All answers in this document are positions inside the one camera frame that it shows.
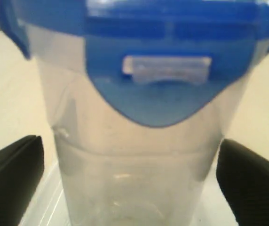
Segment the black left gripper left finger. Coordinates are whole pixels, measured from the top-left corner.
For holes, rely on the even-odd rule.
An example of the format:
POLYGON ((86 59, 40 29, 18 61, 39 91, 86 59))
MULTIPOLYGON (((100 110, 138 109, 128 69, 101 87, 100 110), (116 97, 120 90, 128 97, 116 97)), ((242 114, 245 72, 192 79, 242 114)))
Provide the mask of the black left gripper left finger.
POLYGON ((25 136, 0 150, 0 226, 19 225, 42 176, 40 136, 25 136))

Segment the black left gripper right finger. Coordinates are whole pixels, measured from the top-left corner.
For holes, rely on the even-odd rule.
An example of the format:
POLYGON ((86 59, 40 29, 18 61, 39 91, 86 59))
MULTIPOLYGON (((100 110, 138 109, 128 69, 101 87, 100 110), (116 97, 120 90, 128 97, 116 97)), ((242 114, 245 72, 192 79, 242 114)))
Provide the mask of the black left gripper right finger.
POLYGON ((216 178, 238 225, 269 226, 269 160, 225 139, 216 178))

